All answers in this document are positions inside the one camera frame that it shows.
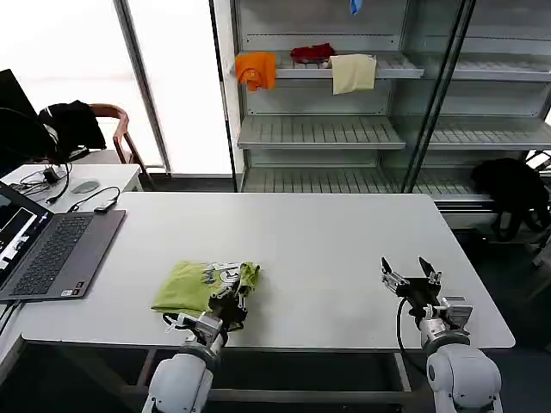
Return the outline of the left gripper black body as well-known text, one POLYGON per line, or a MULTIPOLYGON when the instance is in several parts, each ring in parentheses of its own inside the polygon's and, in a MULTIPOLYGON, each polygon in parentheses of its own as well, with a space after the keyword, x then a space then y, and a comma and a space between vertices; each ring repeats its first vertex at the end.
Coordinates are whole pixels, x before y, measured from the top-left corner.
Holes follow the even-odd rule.
POLYGON ((222 321, 222 328, 226 332, 241 330, 248 311, 245 307, 245 296, 242 293, 236 295, 212 295, 208 302, 210 310, 222 321))

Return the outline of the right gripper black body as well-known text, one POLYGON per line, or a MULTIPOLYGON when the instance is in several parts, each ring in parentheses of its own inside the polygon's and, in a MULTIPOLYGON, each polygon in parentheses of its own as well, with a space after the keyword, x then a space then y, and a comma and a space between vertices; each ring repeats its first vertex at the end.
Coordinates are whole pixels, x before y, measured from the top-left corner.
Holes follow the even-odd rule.
POLYGON ((428 278, 409 278, 396 286, 396 295, 406 298, 414 317, 425 317, 429 307, 439 306, 440 283, 428 278))

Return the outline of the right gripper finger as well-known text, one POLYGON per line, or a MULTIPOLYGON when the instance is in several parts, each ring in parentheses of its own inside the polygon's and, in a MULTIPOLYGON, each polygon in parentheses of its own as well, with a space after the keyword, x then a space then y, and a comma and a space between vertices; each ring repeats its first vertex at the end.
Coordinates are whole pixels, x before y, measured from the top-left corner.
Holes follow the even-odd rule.
POLYGON ((427 279, 427 283, 430 287, 440 287, 442 273, 434 269, 431 263, 426 261, 423 257, 418 258, 419 264, 423 273, 427 279))
POLYGON ((396 295, 404 295, 410 286, 408 280, 392 270, 385 257, 381 258, 381 280, 396 295))

